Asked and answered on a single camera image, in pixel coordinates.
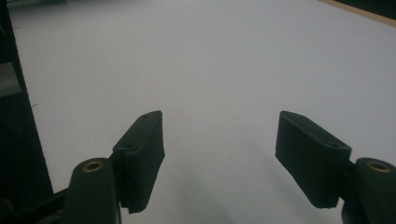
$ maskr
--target wooden edge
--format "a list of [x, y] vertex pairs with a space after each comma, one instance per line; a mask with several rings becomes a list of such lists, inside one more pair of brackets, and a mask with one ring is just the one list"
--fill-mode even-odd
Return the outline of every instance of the wooden edge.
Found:
[[342, 4], [342, 3], [339, 3], [339, 2], [336, 2], [336, 1], [333, 1], [333, 0], [319, 0], [319, 2], [326, 3], [326, 4], [329, 4], [329, 5], [334, 6], [334, 7], [339, 7], [341, 9], [350, 11], [352, 13], [361, 15], [363, 17], [369, 18], [369, 19], [374, 20], [374, 21], [382, 22], [382, 23], [384, 23], [386, 25], [393, 26], [393, 27], [396, 28], [396, 20], [392, 20], [390, 18], [386, 18], [386, 17], [380, 16], [380, 15], [376, 15], [376, 14], [374, 14], [372, 12], [364, 11], [362, 9], [359, 9], [359, 8], [356, 8], [356, 7], [352, 7], [352, 6], [349, 6], [349, 5], [345, 5], [345, 4]]

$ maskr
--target white surface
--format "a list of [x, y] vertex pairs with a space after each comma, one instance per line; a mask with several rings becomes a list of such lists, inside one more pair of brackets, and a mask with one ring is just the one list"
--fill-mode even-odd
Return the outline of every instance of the white surface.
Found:
[[396, 29], [315, 0], [31, 2], [11, 7], [56, 191], [163, 112], [147, 210], [123, 223], [342, 223], [275, 158], [278, 114], [306, 115], [396, 163]]

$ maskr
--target white table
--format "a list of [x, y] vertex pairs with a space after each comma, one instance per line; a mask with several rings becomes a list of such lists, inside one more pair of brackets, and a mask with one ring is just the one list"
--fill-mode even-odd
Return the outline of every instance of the white table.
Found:
[[166, 157], [123, 223], [342, 223], [275, 158], [303, 114], [396, 163], [396, 29], [315, 0], [73, 0], [10, 8], [55, 191], [161, 109]]

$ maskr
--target brown strip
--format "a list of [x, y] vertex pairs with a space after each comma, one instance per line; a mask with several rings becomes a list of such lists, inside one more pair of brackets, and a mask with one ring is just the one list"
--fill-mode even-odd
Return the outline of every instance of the brown strip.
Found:
[[374, 20], [374, 21], [382, 22], [382, 23], [384, 23], [386, 25], [393, 26], [393, 27], [396, 28], [396, 20], [392, 20], [390, 18], [379, 16], [379, 15], [376, 15], [376, 14], [374, 14], [372, 12], [364, 11], [362, 9], [359, 9], [359, 8], [356, 8], [356, 7], [352, 7], [352, 6], [349, 6], [349, 5], [345, 5], [345, 4], [342, 4], [342, 3], [339, 3], [339, 2], [336, 2], [336, 1], [333, 1], [333, 0], [319, 0], [319, 2], [323, 2], [323, 3], [326, 3], [326, 4], [332, 5], [334, 7], [339, 7], [341, 9], [350, 11], [352, 13], [361, 15], [363, 17], [369, 18], [369, 19]]

